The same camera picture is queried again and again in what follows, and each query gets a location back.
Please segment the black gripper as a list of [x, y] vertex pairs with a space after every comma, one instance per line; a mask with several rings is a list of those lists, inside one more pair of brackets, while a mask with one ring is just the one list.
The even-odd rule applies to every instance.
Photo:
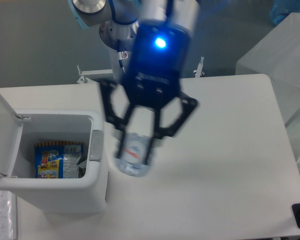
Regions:
[[[146, 22], [139, 25], [127, 70], [121, 79], [128, 105], [123, 118], [113, 108], [112, 93], [117, 84], [102, 80], [99, 83], [106, 122], [119, 131], [120, 158], [127, 134], [127, 127], [136, 106], [153, 111], [152, 136], [146, 154], [145, 165], [150, 165], [156, 141], [174, 137], [196, 110], [199, 101], [181, 91], [180, 76], [187, 50], [191, 42], [188, 32], [165, 23]], [[170, 123], [162, 125], [164, 110], [177, 99], [179, 111]]]

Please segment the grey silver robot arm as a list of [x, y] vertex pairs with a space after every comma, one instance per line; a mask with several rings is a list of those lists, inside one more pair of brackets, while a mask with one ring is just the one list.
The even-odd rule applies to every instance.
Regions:
[[137, 107], [154, 113], [153, 134], [143, 165], [149, 165], [154, 142], [173, 137], [197, 107], [180, 78], [202, 5], [199, 0], [70, 0], [84, 29], [99, 26], [103, 43], [128, 57], [112, 64], [113, 80], [99, 83], [106, 121], [119, 131], [117, 158], [124, 154], [127, 126]]

